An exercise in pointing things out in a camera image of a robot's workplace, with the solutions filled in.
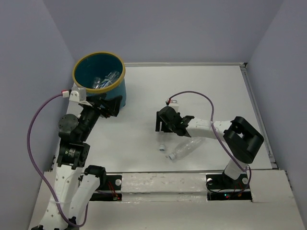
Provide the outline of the clear wide-mouth plastic jar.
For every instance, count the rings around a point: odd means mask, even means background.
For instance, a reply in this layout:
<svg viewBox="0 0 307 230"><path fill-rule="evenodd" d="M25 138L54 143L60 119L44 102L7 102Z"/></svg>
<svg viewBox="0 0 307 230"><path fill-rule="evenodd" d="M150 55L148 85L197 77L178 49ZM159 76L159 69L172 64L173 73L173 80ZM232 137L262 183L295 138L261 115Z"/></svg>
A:
<svg viewBox="0 0 307 230"><path fill-rule="evenodd" d="M95 77L94 80L93 80L92 88L93 89L99 89L101 82L102 82L102 80L101 80L100 77Z"/></svg>

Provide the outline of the clear bottle white cap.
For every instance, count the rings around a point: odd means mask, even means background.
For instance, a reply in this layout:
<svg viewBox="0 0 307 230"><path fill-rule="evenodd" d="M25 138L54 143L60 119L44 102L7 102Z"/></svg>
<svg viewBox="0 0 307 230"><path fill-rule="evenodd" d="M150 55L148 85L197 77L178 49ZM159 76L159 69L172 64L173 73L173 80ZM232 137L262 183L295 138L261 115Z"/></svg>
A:
<svg viewBox="0 0 307 230"><path fill-rule="evenodd" d="M204 142L206 138L204 137L193 137L180 142L172 151L167 155L167 159L171 161L181 160L192 152L194 152L197 148L199 148Z"/></svg>

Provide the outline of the small bottle black cap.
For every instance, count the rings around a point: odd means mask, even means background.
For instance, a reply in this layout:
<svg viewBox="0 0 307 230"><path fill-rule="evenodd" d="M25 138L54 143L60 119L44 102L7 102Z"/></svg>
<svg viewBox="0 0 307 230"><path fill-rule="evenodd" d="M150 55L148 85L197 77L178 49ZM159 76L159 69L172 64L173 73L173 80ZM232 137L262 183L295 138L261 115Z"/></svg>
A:
<svg viewBox="0 0 307 230"><path fill-rule="evenodd" d="M117 81L120 75L121 73L119 71L112 71L106 76L106 79L109 81Z"/></svg>

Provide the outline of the crushed clear plastic bottle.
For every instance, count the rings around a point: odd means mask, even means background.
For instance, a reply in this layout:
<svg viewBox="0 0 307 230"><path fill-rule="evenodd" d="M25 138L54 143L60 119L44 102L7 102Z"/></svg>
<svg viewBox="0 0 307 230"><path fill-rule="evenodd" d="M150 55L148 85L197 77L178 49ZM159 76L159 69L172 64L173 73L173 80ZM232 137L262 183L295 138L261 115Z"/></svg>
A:
<svg viewBox="0 0 307 230"><path fill-rule="evenodd" d="M165 144L160 144L158 149L161 152L165 152L166 151L166 145Z"/></svg>

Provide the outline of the clear bottle green white label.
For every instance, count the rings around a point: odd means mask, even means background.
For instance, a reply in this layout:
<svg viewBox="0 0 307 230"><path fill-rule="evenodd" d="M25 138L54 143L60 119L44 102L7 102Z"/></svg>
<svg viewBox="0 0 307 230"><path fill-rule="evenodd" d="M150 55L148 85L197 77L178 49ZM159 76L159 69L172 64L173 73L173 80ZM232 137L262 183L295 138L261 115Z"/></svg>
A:
<svg viewBox="0 0 307 230"><path fill-rule="evenodd" d="M117 80L116 79L104 79L101 84L99 85L99 89L106 88L114 84Z"/></svg>

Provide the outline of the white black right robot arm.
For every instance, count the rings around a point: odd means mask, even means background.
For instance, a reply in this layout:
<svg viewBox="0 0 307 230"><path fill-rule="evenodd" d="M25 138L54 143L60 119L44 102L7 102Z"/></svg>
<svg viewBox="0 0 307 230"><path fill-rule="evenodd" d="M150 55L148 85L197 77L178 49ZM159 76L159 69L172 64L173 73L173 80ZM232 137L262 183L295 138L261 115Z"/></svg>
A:
<svg viewBox="0 0 307 230"><path fill-rule="evenodd" d="M231 121L210 121L194 116L181 117L170 106L156 113L157 121L162 122L163 131L188 138L216 139L230 157L221 175L224 187L231 188L238 183L239 176L251 164L264 137L246 119L237 116Z"/></svg>

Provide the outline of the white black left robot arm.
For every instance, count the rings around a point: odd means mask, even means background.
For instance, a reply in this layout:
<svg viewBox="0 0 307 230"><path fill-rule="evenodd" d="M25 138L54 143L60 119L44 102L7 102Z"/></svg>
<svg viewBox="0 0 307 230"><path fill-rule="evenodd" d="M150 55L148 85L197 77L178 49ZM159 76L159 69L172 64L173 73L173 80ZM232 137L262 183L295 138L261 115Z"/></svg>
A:
<svg viewBox="0 0 307 230"><path fill-rule="evenodd" d="M58 122L59 154L56 160L56 176L53 185L36 165L30 140L27 150L35 170L50 190L51 197L36 230L78 230L87 221L88 203L97 189L106 185L106 169L102 166L85 166L90 151L86 143L99 117L117 116L122 96L106 99L90 96L78 104L79 115L65 114Z"/></svg>

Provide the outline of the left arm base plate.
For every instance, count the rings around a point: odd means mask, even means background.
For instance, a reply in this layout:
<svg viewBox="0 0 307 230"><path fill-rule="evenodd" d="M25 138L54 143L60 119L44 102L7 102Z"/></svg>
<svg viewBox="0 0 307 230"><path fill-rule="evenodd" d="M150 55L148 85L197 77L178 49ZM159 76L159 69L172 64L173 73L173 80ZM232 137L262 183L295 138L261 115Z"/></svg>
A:
<svg viewBox="0 0 307 230"><path fill-rule="evenodd" d="M107 174L106 181L103 185L100 185L98 189L93 193L90 201L121 201L122 193L122 175L121 174Z"/></svg>

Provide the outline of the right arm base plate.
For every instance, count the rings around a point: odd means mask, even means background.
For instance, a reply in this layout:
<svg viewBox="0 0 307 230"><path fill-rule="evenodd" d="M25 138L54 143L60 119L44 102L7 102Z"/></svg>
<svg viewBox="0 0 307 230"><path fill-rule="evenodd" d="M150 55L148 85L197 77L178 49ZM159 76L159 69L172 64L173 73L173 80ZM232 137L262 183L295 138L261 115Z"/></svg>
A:
<svg viewBox="0 0 307 230"><path fill-rule="evenodd" d="M206 188L208 201L252 201L249 178L243 173L238 179L232 180L223 174L207 174Z"/></svg>

